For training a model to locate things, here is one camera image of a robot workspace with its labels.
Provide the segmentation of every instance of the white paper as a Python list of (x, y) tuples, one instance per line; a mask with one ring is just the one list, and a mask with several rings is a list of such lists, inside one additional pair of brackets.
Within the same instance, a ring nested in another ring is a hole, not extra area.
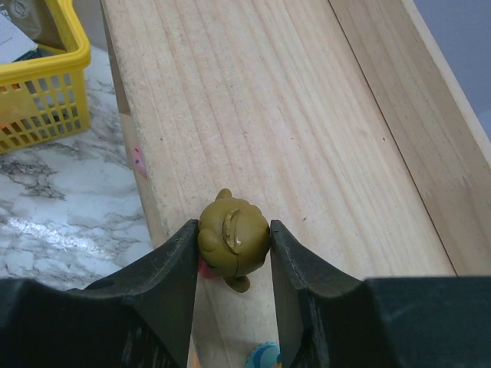
[(16, 61), (37, 47), (33, 40), (0, 14), (0, 64)]

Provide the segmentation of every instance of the marble floor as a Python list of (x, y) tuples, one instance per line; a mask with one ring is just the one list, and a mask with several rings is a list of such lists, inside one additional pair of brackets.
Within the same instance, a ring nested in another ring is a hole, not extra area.
[(85, 75), (90, 130), (0, 156), (0, 278), (84, 288), (152, 250), (106, 52)]

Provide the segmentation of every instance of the basket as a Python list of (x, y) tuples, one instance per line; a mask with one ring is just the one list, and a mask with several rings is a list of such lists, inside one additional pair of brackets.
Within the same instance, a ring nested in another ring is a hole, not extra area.
[(89, 40), (72, 0), (45, 1), (65, 50), (0, 65), (0, 153), (90, 126), (84, 80), (84, 68), (91, 62)]

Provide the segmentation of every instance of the olive green toy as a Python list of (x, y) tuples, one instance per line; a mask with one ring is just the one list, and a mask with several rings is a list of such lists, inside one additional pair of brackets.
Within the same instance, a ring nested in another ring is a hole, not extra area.
[(255, 205), (222, 189), (199, 218), (199, 252), (211, 271), (239, 293), (247, 274), (260, 268), (270, 247), (269, 224)]

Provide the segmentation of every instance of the basket rim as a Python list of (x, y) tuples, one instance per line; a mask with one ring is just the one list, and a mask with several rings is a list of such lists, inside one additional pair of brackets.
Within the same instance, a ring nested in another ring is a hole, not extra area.
[(59, 73), (60, 69), (64, 69), (65, 66), (68, 67), (62, 73), (84, 69), (89, 65), (91, 44), (75, 13), (73, 0), (58, 0), (58, 4), (68, 20), (68, 25), (79, 46), (78, 49), (64, 54), (0, 65), (0, 85), (21, 82), (32, 79), (32, 76), (51, 74), (50, 72), (53, 71)]

